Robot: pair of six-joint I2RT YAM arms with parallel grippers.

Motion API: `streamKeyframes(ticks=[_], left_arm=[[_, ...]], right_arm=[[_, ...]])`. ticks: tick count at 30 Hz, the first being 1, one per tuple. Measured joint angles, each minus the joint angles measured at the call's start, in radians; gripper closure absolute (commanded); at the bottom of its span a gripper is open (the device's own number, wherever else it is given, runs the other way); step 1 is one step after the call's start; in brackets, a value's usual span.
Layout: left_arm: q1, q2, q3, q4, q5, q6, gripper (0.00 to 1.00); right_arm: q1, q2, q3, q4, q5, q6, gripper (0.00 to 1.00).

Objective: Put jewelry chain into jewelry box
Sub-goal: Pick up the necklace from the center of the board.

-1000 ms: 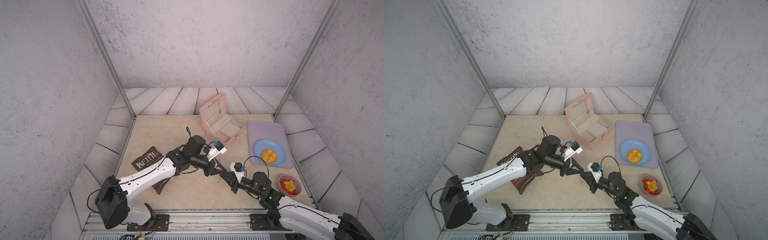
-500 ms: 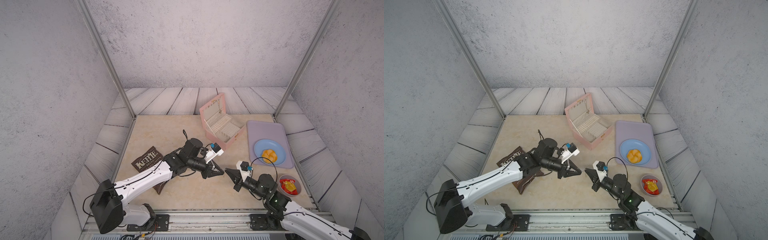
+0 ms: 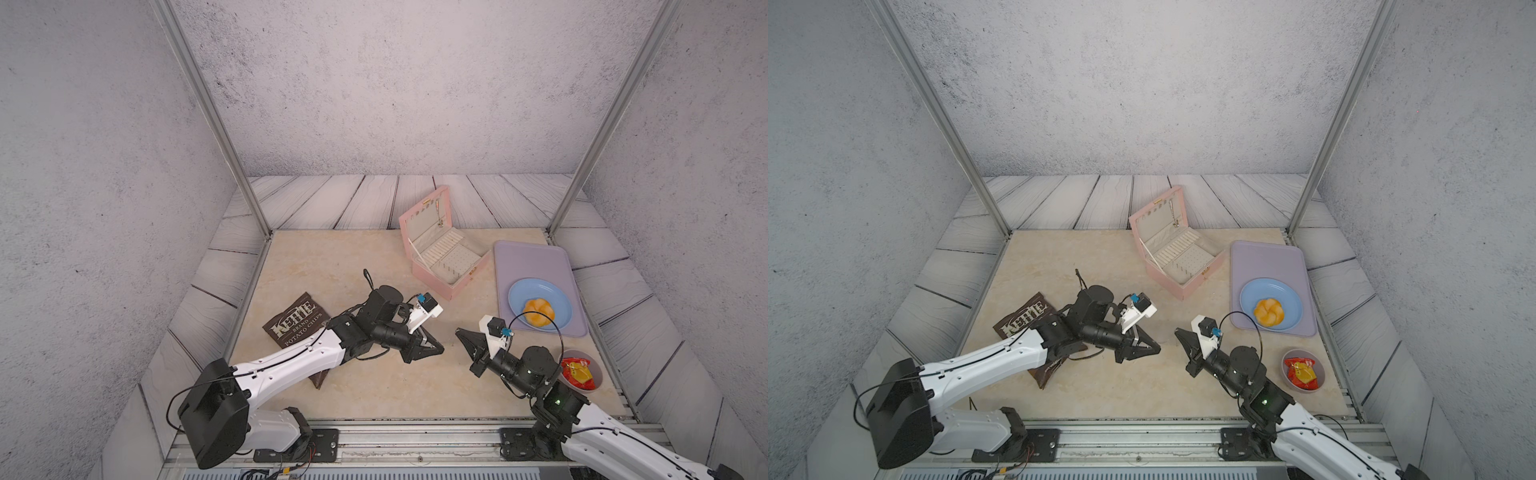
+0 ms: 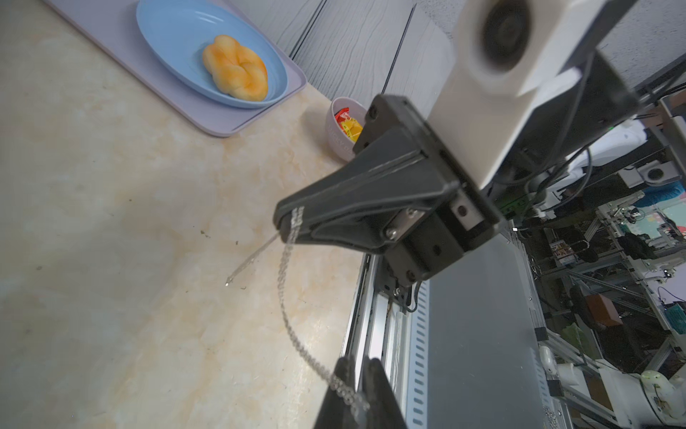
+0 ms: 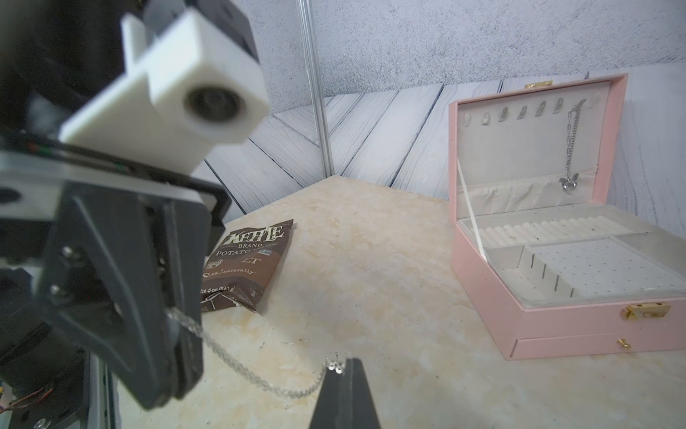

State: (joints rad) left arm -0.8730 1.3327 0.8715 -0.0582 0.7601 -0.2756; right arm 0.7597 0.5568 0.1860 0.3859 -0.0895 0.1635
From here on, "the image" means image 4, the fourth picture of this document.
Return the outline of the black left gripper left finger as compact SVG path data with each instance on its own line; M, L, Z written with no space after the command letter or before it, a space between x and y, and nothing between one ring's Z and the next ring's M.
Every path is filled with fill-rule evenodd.
M360 400L355 399L353 402L353 405L357 406L357 410L353 411L350 405L347 405L344 399L339 396L339 393L329 390L323 398L314 422L314 428L364 428L364 392L358 389L355 362L351 362L348 357L340 357L334 368L334 375L337 375L346 386L351 387L353 393L361 395Z

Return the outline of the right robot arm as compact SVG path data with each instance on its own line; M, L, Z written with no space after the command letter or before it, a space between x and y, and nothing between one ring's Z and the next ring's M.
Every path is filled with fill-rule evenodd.
M629 1L469 1L456 63L428 115L379 95L354 157L284 198L273 224L287 245L383 257L410 286L529 218L566 158L639 114L598 44Z

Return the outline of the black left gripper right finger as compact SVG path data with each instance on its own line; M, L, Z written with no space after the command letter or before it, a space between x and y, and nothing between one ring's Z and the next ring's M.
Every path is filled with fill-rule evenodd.
M362 391L370 406L366 412L366 428L407 429L380 359L364 359Z

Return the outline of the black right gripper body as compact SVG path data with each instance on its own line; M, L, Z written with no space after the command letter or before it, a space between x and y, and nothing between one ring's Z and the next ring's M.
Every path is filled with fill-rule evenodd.
M351 162L364 221L403 285L428 280L499 232L503 216L407 98L378 95Z

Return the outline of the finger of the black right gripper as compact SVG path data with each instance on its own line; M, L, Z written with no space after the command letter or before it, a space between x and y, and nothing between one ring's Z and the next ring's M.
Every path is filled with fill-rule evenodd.
M428 214L426 210L410 207L344 216L310 225L303 219L294 243L336 246L380 255L405 239Z
M421 130L394 126L338 171L279 202L273 224L284 229L297 208L307 225L376 211L427 209L460 184L441 157L439 142Z

